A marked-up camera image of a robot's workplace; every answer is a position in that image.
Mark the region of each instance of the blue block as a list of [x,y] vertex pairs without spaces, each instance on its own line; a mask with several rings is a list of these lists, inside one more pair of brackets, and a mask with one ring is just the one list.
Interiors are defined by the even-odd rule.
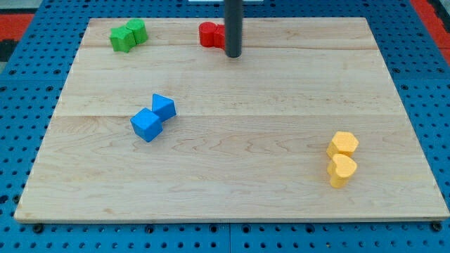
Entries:
[[142,109],[130,119],[134,133],[147,142],[152,141],[162,132],[160,118],[148,108]]
[[164,122],[176,115],[174,101],[159,94],[153,94],[152,111]]

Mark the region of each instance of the blue pegboard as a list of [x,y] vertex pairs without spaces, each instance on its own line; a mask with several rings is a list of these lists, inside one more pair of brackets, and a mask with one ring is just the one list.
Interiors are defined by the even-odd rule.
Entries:
[[[0,252],[448,252],[450,222],[23,225],[16,202],[89,18],[222,17],[187,0],[44,0],[0,76]],[[246,17],[365,17],[446,203],[450,69],[407,0],[265,0]]]

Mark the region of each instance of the wooden cutting board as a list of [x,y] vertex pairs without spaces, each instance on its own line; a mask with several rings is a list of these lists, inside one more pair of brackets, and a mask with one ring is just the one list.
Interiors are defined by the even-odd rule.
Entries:
[[[420,221],[449,216],[364,18],[247,19],[240,58],[205,19],[145,19],[113,52],[92,19],[15,217],[34,223]],[[178,115],[152,142],[129,123],[153,93]],[[359,168],[331,188],[336,131]]]

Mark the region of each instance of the plastic block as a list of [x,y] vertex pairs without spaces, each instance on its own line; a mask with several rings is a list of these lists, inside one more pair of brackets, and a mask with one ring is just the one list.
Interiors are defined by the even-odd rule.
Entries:
[[133,31],[136,44],[142,44],[147,41],[148,35],[145,22],[140,18],[133,18],[128,21],[127,28]]
[[175,103],[170,98],[153,94],[152,111],[164,122],[176,115]]
[[326,153],[330,158],[332,158],[335,154],[343,154],[351,157],[353,155],[353,152],[358,147],[358,144],[358,140],[352,133],[337,131],[334,137],[331,139]]
[[128,53],[136,45],[133,32],[125,26],[111,28],[110,40],[114,51]]
[[134,133],[147,142],[152,141],[162,132],[160,118],[148,108],[142,109],[130,119]]
[[198,27],[200,34],[200,45],[205,47],[214,46],[214,32],[216,32],[217,25],[213,22],[203,22]]
[[225,50],[225,25],[217,25],[214,32],[214,46]]
[[347,185],[358,165],[343,154],[335,154],[328,164],[327,172],[331,176],[330,185],[334,188],[342,188]]

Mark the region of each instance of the yellow block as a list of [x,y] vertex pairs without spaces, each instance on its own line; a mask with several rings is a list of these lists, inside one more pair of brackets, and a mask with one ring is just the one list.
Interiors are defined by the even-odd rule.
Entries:
[[327,172],[331,176],[330,185],[334,188],[344,187],[357,167],[358,165],[352,158],[343,154],[334,155],[327,167]]
[[330,158],[335,154],[343,154],[348,157],[353,155],[353,152],[358,147],[359,141],[350,132],[337,131],[331,139],[330,145],[326,149],[326,153]]

